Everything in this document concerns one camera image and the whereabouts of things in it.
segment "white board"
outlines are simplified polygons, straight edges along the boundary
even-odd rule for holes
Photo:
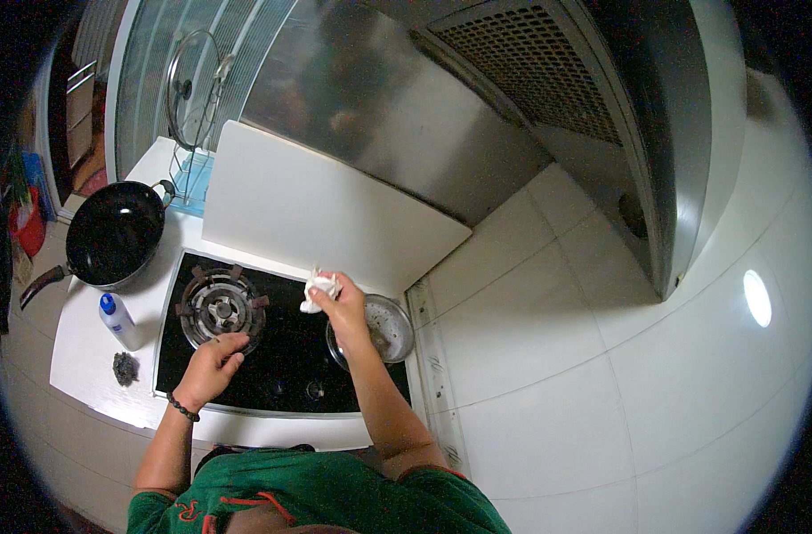
[[[208,241],[399,293],[469,235],[351,166],[234,121],[222,128],[204,208]]]

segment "pink rug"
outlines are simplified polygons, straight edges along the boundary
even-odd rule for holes
[[[77,191],[77,194],[79,194],[80,197],[91,197],[91,193],[101,187],[105,187],[108,183],[106,179],[106,167],[104,166],[85,181],[83,186],[80,187],[80,190]]]

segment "metal bowl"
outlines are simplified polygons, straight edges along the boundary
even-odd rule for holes
[[[365,295],[364,318],[370,330],[370,340],[385,363],[403,361],[414,348],[414,329],[409,316],[387,296]],[[337,365],[349,370],[343,351],[337,346],[331,322],[326,323],[326,343]]]

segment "beaded bracelet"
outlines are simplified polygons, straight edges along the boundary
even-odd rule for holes
[[[180,412],[183,413],[186,417],[188,417],[190,419],[190,421],[192,421],[193,423],[197,423],[198,421],[201,420],[201,417],[197,413],[193,413],[191,411],[188,411],[183,406],[180,406],[180,402],[178,402],[174,398],[174,395],[172,395],[171,391],[168,392],[167,396],[168,396],[168,401],[172,403],[172,406],[174,406],[175,408],[180,410]]]

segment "white bottle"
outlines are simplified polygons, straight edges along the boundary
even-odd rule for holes
[[[127,350],[133,352],[140,348],[136,323],[124,306],[121,297],[114,293],[103,293],[100,297],[100,319],[109,331]]]

